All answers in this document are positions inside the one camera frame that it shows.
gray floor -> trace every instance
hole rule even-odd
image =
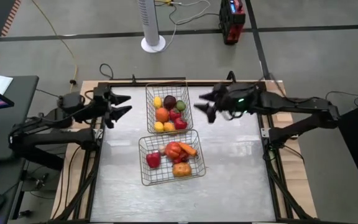
[[[136,0],[38,3],[59,34],[142,31]],[[219,3],[211,1],[208,12],[217,12]],[[358,24],[358,1],[252,0],[252,5],[259,27]],[[188,17],[202,8],[180,8],[175,18]],[[157,9],[161,30],[173,29],[168,20],[171,11],[166,7]],[[215,28],[217,23],[216,16],[206,16],[180,29]],[[247,19],[246,27],[250,27],[249,24]],[[25,35],[53,35],[30,0],[22,1],[8,34]],[[260,34],[260,38],[269,71],[284,80],[289,96],[324,97],[331,90],[358,93],[358,30],[272,32]],[[98,71],[101,63],[109,63],[116,78],[135,74],[137,77],[216,79],[226,77],[230,70],[238,79],[262,76],[251,33],[243,34],[235,46],[225,46],[219,34],[178,35],[166,52],[156,55],[143,52],[140,40],[140,37],[68,40],[79,66],[79,82],[104,79]],[[73,71],[70,54],[58,40],[0,42],[2,75],[38,75],[39,88],[64,94],[69,91],[68,80]],[[330,100],[343,113],[354,107],[351,96],[331,95]],[[36,93],[30,115],[47,112],[54,106],[53,97]],[[358,171],[339,131],[311,131],[300,137],[300,144],[320,219],[358,223]],[[30,220],[21,218],[13,222],[43,221],[49,217],[52,203],[53,200],[26,194],[22,210],[31,208],[37,215]]]

metal table top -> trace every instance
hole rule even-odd
[[[189,87],[191,103],[211,87]],[[191,106],[206,164],[204,177],[143,186],[138,141],[149,136],[144,87],[115,87],[133,109],[106,129],[91,212],[92,222],[274,221],[256,115],[214,124]]]

wire basket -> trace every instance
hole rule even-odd
[[[191,116],[191,105],[189,90],[186,81],[150,83],[146,85],[146,112],[147,112],[147,131],[152,134],[169,133],[173,131],[165,131],[162,133],[154,130],[155,118],[154,97],[159,96],[162,100],[168,96],[174,96],[177,101],[182,100],[186,104],[186,109],[182,112],[182,118],[187,121],[185,130],[193,128],[193,118]]]
[[[190,157],[188,160],[191,167],[191,176],[174,177],[172,174],[173,163],[167,156],[161,157],[161,164],[158,168],[150,168],[147,164],[147,154],[158,152],[159,146],[166,146],[173,141],[186,143],[197,150],[197,156]],[[139,159],[142,184],[145,186],[202,177],[206,173],[200,139],[196,130],[189,130],[186,133],[174,136],[163,134],[139,139]]]

yellow cable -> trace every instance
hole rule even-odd
[[[48,17],[47,17],[47,16],[45,15],[45,13],[41,10],[41,8],[38,6],[38,4],[35,3],[34,0],[31,0],[31,1],[35,4],[35,6],[38,8],[38,10],[42,13],[42,15],[44,16],[44,18],[48,21],[50,27],[51,27],[52,30],[53,30],[53,33],[55,33],[55,36],[66,46],[67,50],[70,52],[71,56],[73,57],[73,62],[74,62],[74,65],[75,65],[73,80],[76,80],[76,79],[77,79],[77,73],[78,73],[78,65],[77,65],[77,63],[76,63],[76,61],[75,61],[73,52],[70,50],[70,48],[67,46],[67,44],[62,40],[62,38],[60,38],[59,35],[56,33],[56,30],[55,30],[55,28],[53,28],[52,23],[49,21]],[[74,84],[71,84],[70,92],[73,90],[73,86],[74,86]]]

orange striped tape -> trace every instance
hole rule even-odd
[[[7,36],[7,33],[9,32],[9,29],[11,28],[11,25],[13,23],[13,20],[16,16],[17,11],[19,10],[21,3],[22,3],[21,0],[15,0],[15,3],[12,6],[11,12],[9,13],[9,16],[6,19],[5,25],[2,28],[2,31],[1,31],[2,37]]]

